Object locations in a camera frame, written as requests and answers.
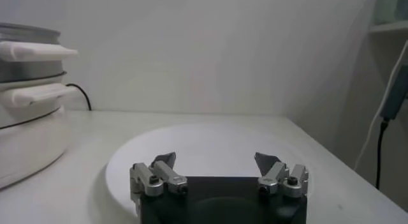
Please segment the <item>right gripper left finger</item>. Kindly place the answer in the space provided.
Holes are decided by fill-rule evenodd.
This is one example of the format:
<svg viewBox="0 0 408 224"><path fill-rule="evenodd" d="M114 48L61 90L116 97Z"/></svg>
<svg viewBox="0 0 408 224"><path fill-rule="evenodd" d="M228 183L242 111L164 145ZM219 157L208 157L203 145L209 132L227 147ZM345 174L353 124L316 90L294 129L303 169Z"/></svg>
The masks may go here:
<svg viewBox="0 0 408 224"><path fill-rule="evenodd" d="M131 200L136 202L142 195L160 197L165 191L186 195L187 177L173 169L176 157L176 153L171 152L156 156L149 166L145 163L134 163L129 169Z"/></svg>

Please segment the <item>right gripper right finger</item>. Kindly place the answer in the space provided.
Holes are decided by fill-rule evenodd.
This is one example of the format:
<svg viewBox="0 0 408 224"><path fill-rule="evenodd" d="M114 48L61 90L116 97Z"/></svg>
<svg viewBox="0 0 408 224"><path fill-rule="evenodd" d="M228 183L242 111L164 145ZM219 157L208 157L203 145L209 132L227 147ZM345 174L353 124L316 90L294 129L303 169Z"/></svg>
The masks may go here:
<svg viewBox="0 0 408 224"><path fill-rule="evenodd" d="M309 188L309 171L304 165L296 164L292 171L276 156L256 152L256 164L261 172L258 178L259 193L271 196L282 193L285 197L301 198Z"/></svg>

